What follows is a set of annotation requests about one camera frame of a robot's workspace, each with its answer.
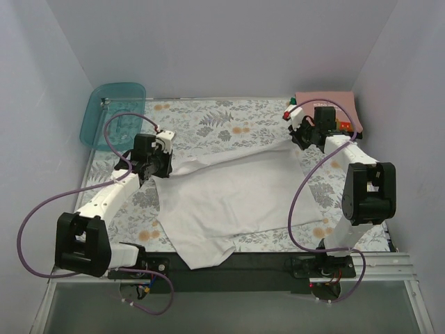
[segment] green object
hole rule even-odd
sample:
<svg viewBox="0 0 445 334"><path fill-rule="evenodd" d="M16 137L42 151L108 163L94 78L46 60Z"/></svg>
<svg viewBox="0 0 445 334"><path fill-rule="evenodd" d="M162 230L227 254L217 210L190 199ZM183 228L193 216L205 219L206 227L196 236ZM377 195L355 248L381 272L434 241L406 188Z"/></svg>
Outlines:
<svg viewBox="0 0 445 334"><path fill-rule="evenodd" d="M81 142L99 151L110 151L104 138L105 122L118 113L145 112L145 88L139 83L108 83L96 88L83 117ZM118 151L133 148L134 137L142 128L142 118L122 116L108 126L110 142Z"/></svg>

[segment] gray wall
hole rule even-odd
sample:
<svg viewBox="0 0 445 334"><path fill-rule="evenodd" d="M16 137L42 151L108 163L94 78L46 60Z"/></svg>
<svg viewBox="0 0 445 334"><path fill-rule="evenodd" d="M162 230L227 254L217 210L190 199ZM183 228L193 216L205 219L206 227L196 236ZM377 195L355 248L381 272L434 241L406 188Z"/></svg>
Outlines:
<svg viewBox="0 0 445 334"><path fill-rule="evenodd" d="M46 288L19 263L15 236L35 205L79 185L87 150L79 130L92 91L45 0L0 0L0 333L28 333ZM35 215L25 256L54 265L56 221L74 197Z"/></svg>
<svg viewBox="0 0 445 334"><path fill-rule="evenodd" d="M445 333L445 4L399 0L354 85L365 148L398 173L389 221L409 251L436 333Z"/></svg>
<svg viewBox="0 0 445 334"><path fill-rule="evenodd" d="M92 85L149 97L352 88L397 0L47 0Z"/></svg>

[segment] floral pattern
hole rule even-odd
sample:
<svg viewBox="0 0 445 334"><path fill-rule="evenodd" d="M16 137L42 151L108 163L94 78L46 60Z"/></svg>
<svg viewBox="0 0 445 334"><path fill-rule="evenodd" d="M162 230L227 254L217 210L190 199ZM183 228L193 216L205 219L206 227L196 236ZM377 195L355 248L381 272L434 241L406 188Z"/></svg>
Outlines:
<svg viewBox="0 0 445 334"><path fill-rule="evenodd" d="M169 100L147 102L145 115L161 128L177 133L173 159L211 154L237 148L268 145L288 138L282 114L287 100ZM152 133L144 122L142 132ZM295 154L307 174L323 157L310 147L304 152L296 146ZM118 159L112 152L92 153L84 186L106 181ZM309 187L323 214L323 220L292 228L296 240L308 248L317 247L340 219L340 199L345 174L335 161L329 161L314 173ZM81 205L97 190L81 194ZM117 212L108 229L114 242L141 244L148 251L175 251L156 217L159 199L152 180L146 182ZM233 238L237 251L296 251L287 229L242 234ZM382 226L375 226L359 241L362 251L389 251Z"/></svg>

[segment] white fabric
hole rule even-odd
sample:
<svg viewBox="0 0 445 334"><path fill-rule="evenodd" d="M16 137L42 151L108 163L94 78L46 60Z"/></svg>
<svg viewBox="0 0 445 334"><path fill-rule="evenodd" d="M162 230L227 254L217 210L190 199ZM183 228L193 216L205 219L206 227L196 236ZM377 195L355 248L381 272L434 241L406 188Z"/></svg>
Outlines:
<svg viewBox="0 0 445 334"><path fill-rule="evenodd" d="M191 269L218 266L235 251L236 234L287 226L289 207L304 179L289 141L177 161L168 179L154 178L158 220ZM293 224L323 217L308 186Z"/></svg>

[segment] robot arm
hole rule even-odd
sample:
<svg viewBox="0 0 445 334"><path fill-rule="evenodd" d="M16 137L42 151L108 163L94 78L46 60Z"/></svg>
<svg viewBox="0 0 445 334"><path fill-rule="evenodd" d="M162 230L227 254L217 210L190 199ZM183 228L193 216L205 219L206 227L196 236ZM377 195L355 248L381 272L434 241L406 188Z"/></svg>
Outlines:
<svg viewBox="0 0 445 334"><path fill-rule="evenodd" d="M136 135L133 149L124 154L125 158L130 154L130 175L101 189L77 212L65 212L59 217L56 266L96 277L118 267L146 269L145 249L133 244L111 244L107 230L119 208L151 175L169 176L174 137L175 133L170 131ZM116 180L127 171L127 163L120 160L111 179Z"/></svg>
<svg viewBox="0 0 445 334"><path fill-rule="evenodd" d="M337 130L334 107L316 107L314 119L302 108L284 112L290 120L292 141L302 150L311 144L331 154L350 141L347 132ZM346 173L341 199L343 216L333 232L321 241L320 248L353 248L374 225L381 224L396 212L396 169L391 163L380 163L364 153L356 143L335 154L335 160ZM347 257L350 251L328 252L328 257Z"/></svg>

